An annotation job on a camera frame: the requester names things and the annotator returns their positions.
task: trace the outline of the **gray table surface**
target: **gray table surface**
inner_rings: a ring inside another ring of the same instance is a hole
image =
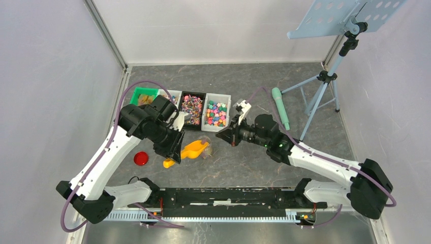
[[[317,75],[322,70],[318,63],[281,63],[281,64],[228,64],[193,66],[148,66],[133,67],[129,84],[143,79],[160,82],[168,89],[191,92],[218,93],[232,96],[232,103],[248,99],[260,86],[288,88],[305,79]],[[305,93],[309,99],[319,86],[319,81],[307,85]],[[144,84],[142,87],[155,87]],[[130,102],[133,89],[128,93],[125,104]],[[332,99],[327,90],[322,101]],[[283,95],[290,120],[290,133],[298,138],[308,116],[304,114],[304,102],[299,89]],[[252,109],[247,119],[253,123],[261,113],[269,113],[270,106],[266,94],[260,91],[251,102]],[[345,159],[353,159],[339,113],[335,105],[329,104],[316,112],[307,132],[304,143],[309,146]],[[126,156],[115,171],[109,186],[123,185],[133,176],[148,177],[160,187],[234,187],[234,186],[295,186],[302,178],[328,180],[323,176],[302,168],[295,168],[272,161],[265,148],[242,142],[231,147],[227,142],[216,138],[214,133],[186,131],[182,147],[201,135],[211,138],[213,156],[209,159],[184,159],[180,165],[169,169],[163,167],[163,158],[152,150],[152,143],[143,140]],[[134,155],[145,151],[149,161],[144,166],[133,163]]]
[[[285,64],[229,64],[194,66],[133,67],[129,84],[143,79],[159,81],[168,89],[191,92],[229,94],[232,102],[247,99],[253,91],[265,86],[288,88],[317,75],[322,70],[318,63]],[[347,82],[342,77],[340,82]],[[305,93],[311,99],[319,82],[307,85]],[[130,102],[133,90],[126,97]],[[329,89],[322,101],[332,99]],[[308,117],[300,90],[283,96],[290,133],[298,138]],[[269,113],[266,95],[259,92],[251,102],[248,121],[261,113]],[[353,159],[339,113],[329,104],[317,111],[304,143],[345,159]],[[187,131],[183,147],[207,135],[212,140],[214,154],[209,159],[185,159],[169,169],[163,167],[163,158],[152,151],[152,143],[143,140],[121,163],[108,185],[128,182],[132,176],[148,177],[160,187],[234,187],[234,186],[295,186],[305,177],[328,180],[311,171],[278,164],[265,153],[265,148],[242,142],[238,147],[215,137],[214,133]],[[134,155],[145,151],[149,162],[144,166],[133,163]],[[329,219],[333,213],[319,212],[318,222]],[[135,222],[107,222],[88,225],[83,243],[375,243],[368,219],[352,212],[341,216],[322,228],[301,230],[283,223],[183,223],[186,229],[146,229]]]

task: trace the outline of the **small toy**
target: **small toy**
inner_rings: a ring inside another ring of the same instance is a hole
[[[227,111],[228,109],[226,108],[226,104],[209,101],[208,109],[206,111],[205,124],[218,127],[226,126]]]
[[[181,111],[192,115],[192,118],[190,121],[186,122],[186,124],[199,125],[200,115],[202,112],[202,100],[196,96],[184,96],[184,101],[181,105]]]

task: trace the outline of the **white wall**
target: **white wall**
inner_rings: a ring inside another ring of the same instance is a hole
[[[94,0],[130,64],[322,61],[334,37],[289,40],[313,0]]]
[[[354,152],[379,162],[394,185],[398,206],[383,211],[393,243],[431,238],[430,9],[408,1],[378,32],[361,34],[337,71]]]
[[[80,0],[2,1],[0,33],[0,242],[64,243],[55,186],[106,136],[121,68]]]

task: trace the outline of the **red plastic cap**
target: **red plastic cap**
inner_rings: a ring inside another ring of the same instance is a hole
[[[136,165],[145,165],[148,162],[148,154],[144,151],[140,151],[135,155],[133,161],[135,161]]]

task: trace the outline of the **black wire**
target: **black wire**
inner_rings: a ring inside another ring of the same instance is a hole
[[[132,178],[129,179],[129,182],[127,182],[127,184],[130,184],[130,182],[133,180],[133,178],[137,178],[139,180],[139,177],[133,176]]]

